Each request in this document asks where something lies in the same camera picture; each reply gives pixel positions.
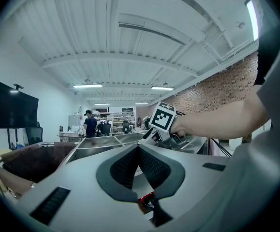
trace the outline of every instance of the man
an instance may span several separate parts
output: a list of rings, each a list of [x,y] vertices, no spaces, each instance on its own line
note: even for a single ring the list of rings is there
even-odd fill
[[[85,115],[87,116],[84,122],[86,137],[94,137],[97,126],[97,120],[92,116],[91,110],[86,110]]]
[[[233,139],[247,135],[264,125],[269,117],[257,91],[265,81],[280,49],[280,23],[265,0],[259,0],[264,11],[258,49],[258,73],[253,88],[242,101],[233,102],[215,111],[190,114],[175,119],[171,133]]]

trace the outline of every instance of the office chair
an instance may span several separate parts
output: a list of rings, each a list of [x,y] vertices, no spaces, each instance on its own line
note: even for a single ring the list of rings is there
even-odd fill
[[[28,138],[28,145],[33,145],[36,143],[43,142],[42,127],[29,127],[29,128],[25,128],[25,130]]]
[[[111,124],[107,120],[107,121],[104,122],[102,134],[105,134],[106,136],[109,136],[110,133],[111,133]]]
[[[130,124],[126,120],[122,123],[122,131],[125,134],[128,134],[129,132],[131,132]]]

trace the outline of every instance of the hand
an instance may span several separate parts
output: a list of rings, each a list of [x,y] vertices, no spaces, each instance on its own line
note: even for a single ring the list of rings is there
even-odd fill
[[[179,137],[182,137],[186,134],[184,131],[184,128],[182,126],[183,119],[184,119],[184,116],[177,116],[174,119],[173,124],[170,128],[170,134],[177,133],[179,135]]]

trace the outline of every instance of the black device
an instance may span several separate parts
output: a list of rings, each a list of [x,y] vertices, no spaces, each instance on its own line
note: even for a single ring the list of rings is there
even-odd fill
[[[37,126],[39,99],[0,82],[0,128]]]

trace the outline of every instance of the ceiling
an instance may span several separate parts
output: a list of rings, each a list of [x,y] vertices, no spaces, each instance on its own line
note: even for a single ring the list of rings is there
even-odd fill
[[[245,0],[12,0],[19,44],[90,104],[153,104],[254,52]],[[152,86],[173,91],[152,90]]]

